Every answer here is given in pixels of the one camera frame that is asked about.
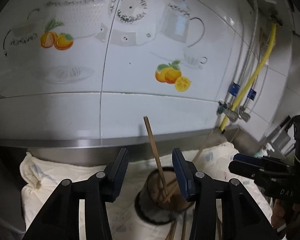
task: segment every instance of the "yellow hose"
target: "yellow hose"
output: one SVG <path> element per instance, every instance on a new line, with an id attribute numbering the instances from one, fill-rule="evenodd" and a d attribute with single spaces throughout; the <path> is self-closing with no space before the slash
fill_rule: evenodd
<path id="1" fill-rule="evenodd" d="M 272 24 L 272 28 L 271 28 L 271 33 L 270 33 L 270 41 L 269 41 L 269 45 L 268 48 L 266 50 L 266 53 L 263 55 L 261 61 L 259 62 L 257 68 L 255 69 L 254 73 L 252 74 L 252 76 L 249 78 L 247 84 L 244 86 L 244 88 L 242 89 L 242 91 L 237 95 L 237 97 L 235 98 L 232 108 L 232 111 L 235 111 L 236 108 L 239 106 L 242 98 L 244 97 L 244 95 L 246 94 L 246 92 L 248 91 L 248 89 L 251 87 L 253 81 L 255 80 L 255 78 L 259 75 L 260 70 L 263 68 L 263 66 L 265 65 L 266 61 L 268 60 L 272 49 L 274 47 L 275 44 L 275 34 L 276 34 L 276 30 L 277 30 L 277 24 L 273 23 Z M 226 125 L 228 124 L 229 118 L 227 116 L 224 117 L 221 125 L 220 125 L 220 130 L 223 131 L 226 127 Z"/>

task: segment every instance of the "orange fruit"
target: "orange fruit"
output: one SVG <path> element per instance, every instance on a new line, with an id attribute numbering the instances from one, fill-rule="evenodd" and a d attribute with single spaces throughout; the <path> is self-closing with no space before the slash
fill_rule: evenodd
<path id="1" fill-rule="evenodd" d="M 166 67 L 163 70 L 161 70 L 160 72 L 158 72 L 158 70 L 155 71 L 155 79 L 158 80 L 159 82 L 166 82 L 164 79 L 164 75 L 166 74 L 166 72 L 170 69 L 170 67 Z"/>
<path id="2" fill-rule="evenodd" d="M 58 34 L 55 32 L 44 33 L 40 38 L 41 47 L 45 49 L 52 47 L 57 38 Z"/>
<path id="3" fill-rule="evenodd" d="M 177 91 L 184 92 L 190 87 L 190 85 L 191 85 L 191 81 L 187 77 L 179 77 L 176 80 L 174 87 L 176 88 Z"/>
<path id="4" fill-rule="evenodd" d="M 168 71 L 164 75 L 164 80 L 168 84 L 174 84 L 179 77 L 181 77 L 182 73 L 180 70 L 175 70 L 173 68 L 169 68 Z"/>
<path id="5" fill-rule="evenodd" d="M 72 44 L 73 44 L 73 38 L 69 33 L 67 34 L 62 33 L 54 42 L 54 46 L 58 50 L 69 49 L 72 46 Z"/>

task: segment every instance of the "blue tag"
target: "blue tag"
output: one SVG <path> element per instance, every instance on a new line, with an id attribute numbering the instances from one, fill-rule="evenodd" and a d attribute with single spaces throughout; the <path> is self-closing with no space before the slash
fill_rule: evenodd
<path id="1" fill-rule="evenodd" d="M 240 86 L 233 82 L 232 86 L 230 87 L 229 93 L 236 97 L 239 92 L 239 89 L 240 89 Z"/>
<path id="2" fill-rule="evenodd" d="M 248 98 L 250 98 L 252 101 L 256 97 L 257 92 L 255 92 L 252 88 L 249 90 Z"/>

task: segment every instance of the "lemon slice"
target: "lemon slice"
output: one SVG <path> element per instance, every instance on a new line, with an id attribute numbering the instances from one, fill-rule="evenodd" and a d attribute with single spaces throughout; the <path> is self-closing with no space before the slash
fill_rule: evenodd
<path id="1" fill-rule="evenodd" d="M 190 87 L 190 85 L 191 85 L 191 81 L 187 77 L 179 77 L 176 80 L 174 87 L 176 88 L 177 91 L 184 92 Z"/>

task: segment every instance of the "orange illustration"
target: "orange illustration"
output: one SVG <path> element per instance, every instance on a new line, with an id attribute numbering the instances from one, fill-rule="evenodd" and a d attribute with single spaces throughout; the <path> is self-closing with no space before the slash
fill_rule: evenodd
<path id="1" fill-rule="evenodd" d="M 41 38 L 41 47 L 43 48 L 50 48 L 53 46 L 54 42 L 57 40 L 58 34 L 55 32 L 47 32 L 44 33 Z"/>
<path id="2" fill-rule="evenodd" d="M 69 33 L 60 33 L 58 35 L 51 31 L 52 29 L 63 25 L 63 22 L 57 21 L 56 18 L 53 17 L 46 25 L 44 34 L 40 38 L 41 47 L 47 49 L 54 45 L 58 50 L 69 49 L 73 44 L 73 37 Z"/>
<path id="3" fill-rule="evenodd" d="M 67 33 L 60 33 L 60 36 L 57 38 L 57 40 L 54 43 L 54 46 L 58 50 L 65 50 L 69 49 L 73 44 L 73 37 Z"/>
<path id="4" fill-rule="evenodd" d="M 191 81 L 187 77 L 182 76 L 179 64 L 180 60 L 175 60 L 172 63 L 168 63 L 168 65 L 160 64 L 154 76 L 157 81 L 174 84 L 178 92 L 184 92 L 190 87 Z"/>

